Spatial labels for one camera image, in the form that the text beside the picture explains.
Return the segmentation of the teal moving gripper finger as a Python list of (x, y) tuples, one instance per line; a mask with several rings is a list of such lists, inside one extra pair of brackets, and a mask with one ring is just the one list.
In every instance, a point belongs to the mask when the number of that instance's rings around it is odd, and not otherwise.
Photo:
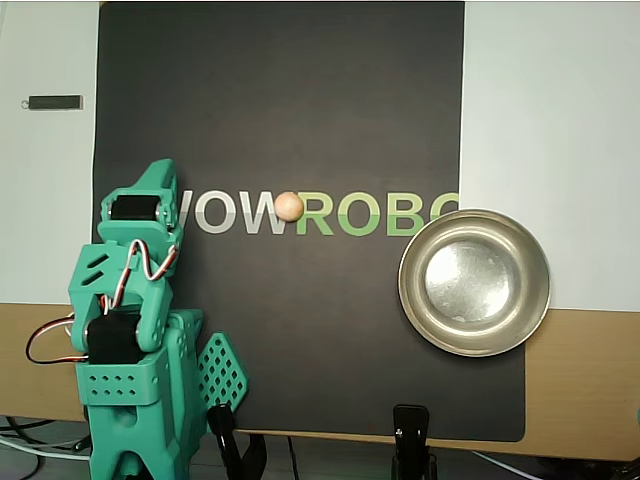
[(174, 234), (180, 229), (177, 185), (172, 159), (152, 162), (135, 183), (101, 201), (101, 233), (135, 227)]

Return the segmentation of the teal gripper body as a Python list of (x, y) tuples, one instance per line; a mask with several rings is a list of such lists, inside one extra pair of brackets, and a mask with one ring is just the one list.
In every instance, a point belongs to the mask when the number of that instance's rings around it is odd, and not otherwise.
[(142, 240), (151, 250), (180, 246), (183, 228), (173, 222), (160, 196), (115, 196), (102, 202), (97, 231), (105, 242), (125, 245)]

